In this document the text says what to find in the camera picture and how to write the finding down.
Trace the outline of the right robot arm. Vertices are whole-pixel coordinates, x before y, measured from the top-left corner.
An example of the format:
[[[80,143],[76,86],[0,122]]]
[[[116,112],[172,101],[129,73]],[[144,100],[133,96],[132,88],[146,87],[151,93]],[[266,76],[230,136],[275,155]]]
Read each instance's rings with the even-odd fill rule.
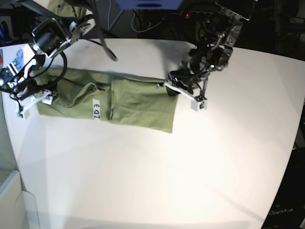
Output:
[[[72,46],[91,29],[91,21],[98,30],[100,45],[114,61],[115,54],[107,47],[102,34],[97,1],[95,0],[20,0],[30,10],[46,17],[35,27],[31,43],[21,47],[14,60],[0,72],[0,90],[8,93],[16,103],[17,116],[24,118],[31,106],[39,101],[52,103],[55,86],[67,72],[67,57],[64,50]],[[63,70],[53,81],[38,85],[30,73],[40,69],[46,59],[56,56],[63,60]]]

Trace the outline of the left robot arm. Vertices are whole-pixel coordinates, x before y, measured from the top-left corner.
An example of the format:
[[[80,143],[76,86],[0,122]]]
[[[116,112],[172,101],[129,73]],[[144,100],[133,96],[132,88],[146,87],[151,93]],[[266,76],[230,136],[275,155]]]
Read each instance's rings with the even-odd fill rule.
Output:
[[[178,70],[168,73],[168,79],[157,84],[166,87],[169,96],[183,94],[204,104],[209,75],[228,66],[233,47],[255,8],[255,0],[217,0],[218,10],[201,22],[202,37],[182,61]]]

